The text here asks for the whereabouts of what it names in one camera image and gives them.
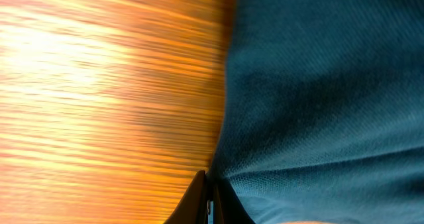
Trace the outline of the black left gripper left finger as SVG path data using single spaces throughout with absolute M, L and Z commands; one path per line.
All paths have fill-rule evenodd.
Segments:
M 198 171 L 185 194 L 164 224 L 206 224 L 208 187 L 205 171 Z

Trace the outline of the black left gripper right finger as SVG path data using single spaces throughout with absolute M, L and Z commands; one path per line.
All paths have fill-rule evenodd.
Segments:
M 228 180 L 213 186 L 214 224 L 254 224 Z

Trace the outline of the blue polo shirt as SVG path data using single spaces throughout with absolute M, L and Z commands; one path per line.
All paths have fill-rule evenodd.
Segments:
M 423 0 L 237 0 L 226 89 L 254 222 L 423 222 Z

